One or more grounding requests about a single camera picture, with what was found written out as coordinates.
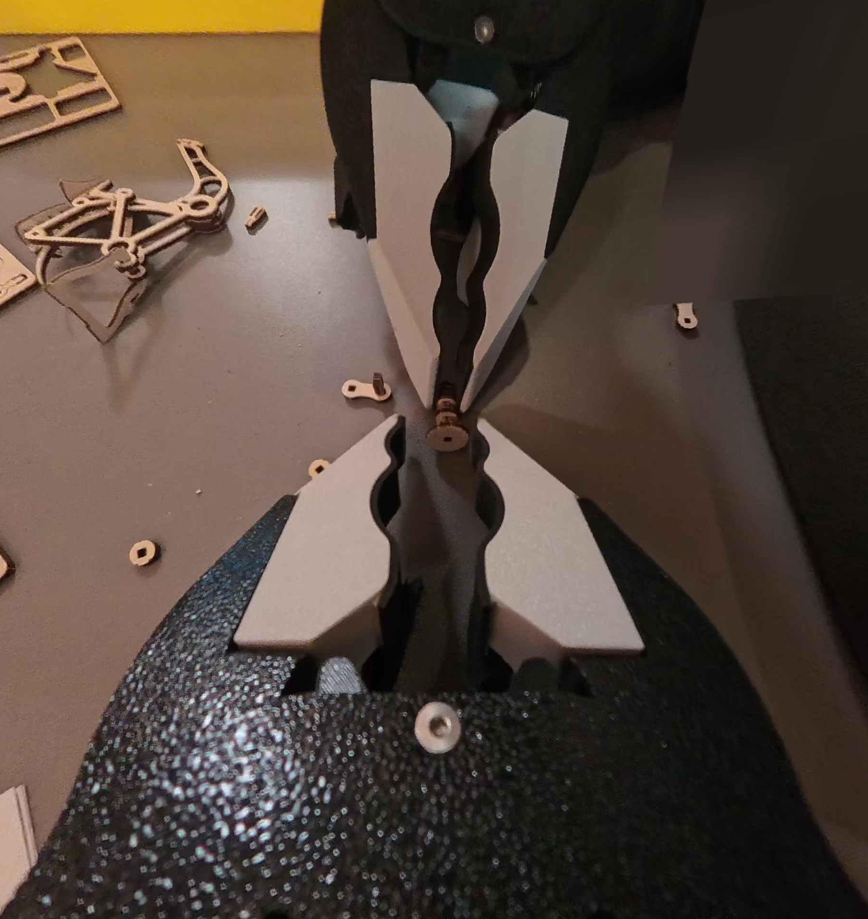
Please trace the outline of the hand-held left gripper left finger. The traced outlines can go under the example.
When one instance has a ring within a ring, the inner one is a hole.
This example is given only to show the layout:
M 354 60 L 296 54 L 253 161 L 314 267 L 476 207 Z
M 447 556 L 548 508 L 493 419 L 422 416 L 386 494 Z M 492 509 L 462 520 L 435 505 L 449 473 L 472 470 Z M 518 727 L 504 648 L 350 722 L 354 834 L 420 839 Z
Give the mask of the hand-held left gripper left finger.
M 407 585 L 387 526 L 399 510 L 405 418 L 391 415 L 296 495 L 234 633 L 241 650 L 383 660 L 407 643 Z

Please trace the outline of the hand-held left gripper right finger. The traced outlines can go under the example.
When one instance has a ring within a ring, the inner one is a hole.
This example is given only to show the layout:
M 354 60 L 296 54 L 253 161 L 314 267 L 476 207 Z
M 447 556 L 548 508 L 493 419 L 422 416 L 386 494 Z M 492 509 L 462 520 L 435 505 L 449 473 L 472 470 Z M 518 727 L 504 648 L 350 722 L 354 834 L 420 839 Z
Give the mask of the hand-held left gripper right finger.
M 485 419 L 474 471 L 474 688 L 508 688 L 530 661 L 643 653 L 578 496 Z

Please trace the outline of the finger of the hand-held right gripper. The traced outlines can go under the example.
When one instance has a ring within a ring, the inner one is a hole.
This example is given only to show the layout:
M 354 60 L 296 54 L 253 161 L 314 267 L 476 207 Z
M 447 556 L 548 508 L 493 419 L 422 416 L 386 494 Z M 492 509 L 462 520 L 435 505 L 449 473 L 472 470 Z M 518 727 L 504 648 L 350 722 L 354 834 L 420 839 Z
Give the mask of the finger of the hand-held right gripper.
M 481 203 L 478 258 L 467 280 L 470 307 L 484 308 L 462 406 L 485 385 L 541 275 L 568 122 L 532 109 L 490 148 Z
M 441 284 L 431 221 L 451 172 L 451 129 L 417 86 L 378 79 L 370 86 L 375 196 L 371 264 L 405 369 L 429 409 L 440 361 L 433 310 Z

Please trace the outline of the wooden axle assembly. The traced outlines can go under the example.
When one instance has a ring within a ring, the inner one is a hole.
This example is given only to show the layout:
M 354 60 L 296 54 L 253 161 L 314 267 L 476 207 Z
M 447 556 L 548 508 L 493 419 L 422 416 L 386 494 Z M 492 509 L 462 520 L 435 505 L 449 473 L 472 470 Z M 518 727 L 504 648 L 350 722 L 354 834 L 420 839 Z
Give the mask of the wooden axle assembly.
M 460 402 L 451 384 L 444 382 L 440 385 L 433 410 L 435 417 L 428 430 L 428 445 L 444 453 L 466 448 L 470 435 L 463 424 Z

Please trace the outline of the yellow plastic bin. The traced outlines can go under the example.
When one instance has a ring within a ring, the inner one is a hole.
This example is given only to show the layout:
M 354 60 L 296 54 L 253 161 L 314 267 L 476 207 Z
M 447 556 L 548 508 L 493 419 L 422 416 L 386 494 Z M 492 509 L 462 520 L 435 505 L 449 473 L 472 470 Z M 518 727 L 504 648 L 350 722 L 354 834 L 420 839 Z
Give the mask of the yellow plastic bin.
M 0 36 L 313 34 L 322 1 L 0 1 Z

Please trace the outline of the instruction booklet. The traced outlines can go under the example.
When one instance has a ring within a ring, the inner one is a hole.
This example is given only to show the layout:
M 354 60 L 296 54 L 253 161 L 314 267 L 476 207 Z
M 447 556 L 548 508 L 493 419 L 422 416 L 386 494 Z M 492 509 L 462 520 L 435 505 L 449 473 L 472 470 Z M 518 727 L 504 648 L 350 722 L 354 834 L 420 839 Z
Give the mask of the instruction booklet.
M 0 914 L 33 869 L 37 859 L 27 789 L 12 787 L 0 795 Z

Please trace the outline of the wooden model frame assembly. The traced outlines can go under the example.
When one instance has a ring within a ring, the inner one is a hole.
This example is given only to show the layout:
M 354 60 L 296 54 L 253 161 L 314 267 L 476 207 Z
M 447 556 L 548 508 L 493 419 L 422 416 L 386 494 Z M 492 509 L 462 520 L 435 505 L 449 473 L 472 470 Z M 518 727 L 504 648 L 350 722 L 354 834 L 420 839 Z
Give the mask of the wooden model frame assembly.
M 231 198 L 204 144 L 178 139 L 190 190 L 154 201 L 110 179 L 62 181 L 63 203 L 21 219 L 16 234 L 36 256 L 40 286 L 100 343 L 119 331 L 153 284 L 154 256 L 195 235 L 221 231 Z

